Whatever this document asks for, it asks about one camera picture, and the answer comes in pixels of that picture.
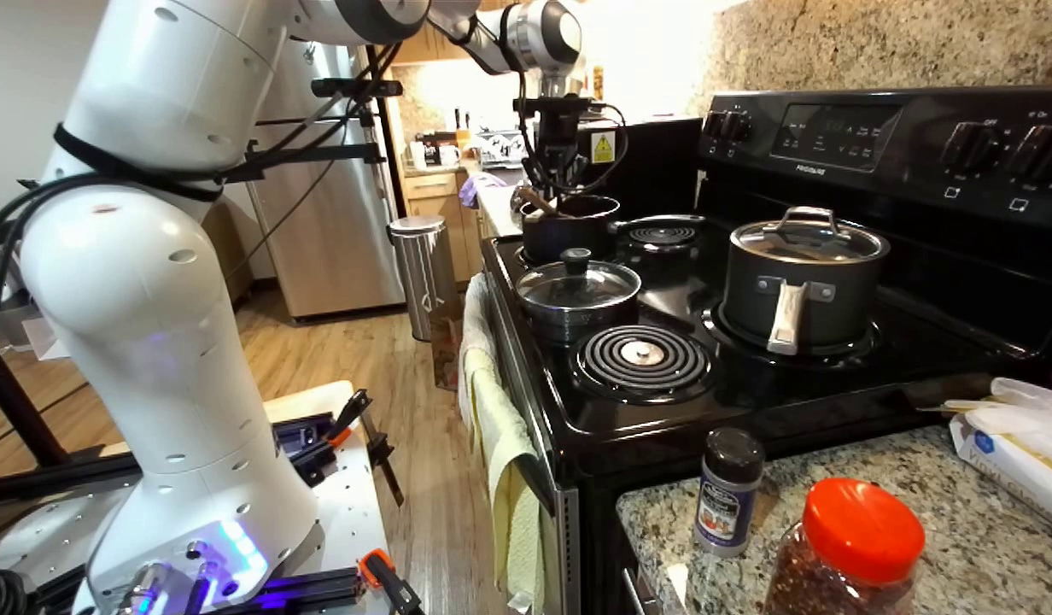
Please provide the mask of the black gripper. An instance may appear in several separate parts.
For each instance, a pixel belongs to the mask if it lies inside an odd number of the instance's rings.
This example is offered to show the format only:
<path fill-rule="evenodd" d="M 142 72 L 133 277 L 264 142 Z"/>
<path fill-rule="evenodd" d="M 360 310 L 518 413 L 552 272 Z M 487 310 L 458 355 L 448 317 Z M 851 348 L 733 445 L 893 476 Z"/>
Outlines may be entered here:
<path fill-rule="evenodd" d="M 535 171 L 558 171 L 577 153 L 577 127 L 588 112 L 597 112 L 597 102 L 585 95 L 541 95 L 516 97 L 512 110 L 524 122 L 533 122 L 526 134 L 526 160 Z"/>

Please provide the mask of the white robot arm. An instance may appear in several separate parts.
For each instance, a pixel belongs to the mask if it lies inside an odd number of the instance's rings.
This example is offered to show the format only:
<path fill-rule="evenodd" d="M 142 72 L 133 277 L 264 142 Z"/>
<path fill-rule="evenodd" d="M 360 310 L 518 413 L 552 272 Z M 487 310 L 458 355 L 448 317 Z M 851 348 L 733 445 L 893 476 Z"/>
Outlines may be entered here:
<path fill-rule="evenodd" d="M 247 160 L 292 38 L 396 44 L 420 26 L 487 72 L 564 79 L 585 46 L 561 0 L 496 19 L 477 0 L 111 0 L 22 241 L 24 286 L 141 463 L 84 567 L 96 612 L 239 606 L 318 530 L 188 204 Z"/>

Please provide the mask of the robot base mounting table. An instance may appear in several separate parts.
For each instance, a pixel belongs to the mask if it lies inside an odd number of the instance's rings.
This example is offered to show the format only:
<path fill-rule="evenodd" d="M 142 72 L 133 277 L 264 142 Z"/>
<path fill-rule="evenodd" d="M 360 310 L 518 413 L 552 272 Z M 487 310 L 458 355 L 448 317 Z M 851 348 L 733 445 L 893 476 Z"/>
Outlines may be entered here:
<path fill-rule="evenodd" d="M 27 615 L 388 615 L 385 532 L 345 382 L 116 403 L 136 478 L 74 483 L 0 532 Z"/>

